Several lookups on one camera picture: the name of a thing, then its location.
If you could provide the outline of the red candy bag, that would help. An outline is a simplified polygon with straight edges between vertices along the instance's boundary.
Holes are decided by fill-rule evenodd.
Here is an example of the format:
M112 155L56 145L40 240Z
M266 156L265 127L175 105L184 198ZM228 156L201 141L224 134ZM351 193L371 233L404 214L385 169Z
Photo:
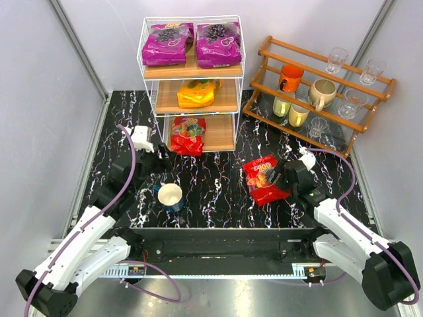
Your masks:
M205 132L206 121L204 118L176 117L171 128L171 150L178 155L201 156Z
M270 182L270 175L277 163L274 155L267 155L243 165L249 194L259 207L290 196L289 192Z

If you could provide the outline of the yellow orange candy bag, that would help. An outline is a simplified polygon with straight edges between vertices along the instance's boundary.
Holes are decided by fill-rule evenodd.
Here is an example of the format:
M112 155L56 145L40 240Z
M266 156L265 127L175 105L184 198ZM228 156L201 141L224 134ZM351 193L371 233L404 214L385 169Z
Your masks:
M222 84L222 79L183 80L177 92L178 106L180 108L211 106Z

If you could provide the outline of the purple grape candy bag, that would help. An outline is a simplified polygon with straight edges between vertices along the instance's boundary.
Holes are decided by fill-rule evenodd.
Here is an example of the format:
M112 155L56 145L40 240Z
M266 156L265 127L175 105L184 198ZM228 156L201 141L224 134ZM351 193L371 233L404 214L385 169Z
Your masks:
M194 43L192 23L154 24L141 50L145 66L181 65Z

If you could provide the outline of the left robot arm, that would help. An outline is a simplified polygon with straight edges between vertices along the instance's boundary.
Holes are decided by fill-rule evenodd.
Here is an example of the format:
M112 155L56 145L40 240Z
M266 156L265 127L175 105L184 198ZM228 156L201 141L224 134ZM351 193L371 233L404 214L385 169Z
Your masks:
M17 275L15 281L26 302L25 316L31 308L45 316L68 316L83 291L115 264L129 264L142 272L147 267L164 272L147 263L142 235L128 227L118 229L94 254L89 251L135 203L146 179L172 167L171 152L164 143L129 143L60 245L35 269Z

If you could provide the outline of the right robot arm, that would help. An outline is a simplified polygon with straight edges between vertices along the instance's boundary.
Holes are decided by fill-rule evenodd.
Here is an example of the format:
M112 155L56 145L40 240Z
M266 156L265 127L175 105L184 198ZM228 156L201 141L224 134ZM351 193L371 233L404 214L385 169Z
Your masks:
M374 233L315 185L310 175L314 164L309 153L299 160L280 160L271 177L274 185L291 194L300 208L320 223L302 239L304 256L338 266L362 286L367 299L380 310L417 302L421 285L410 248Z

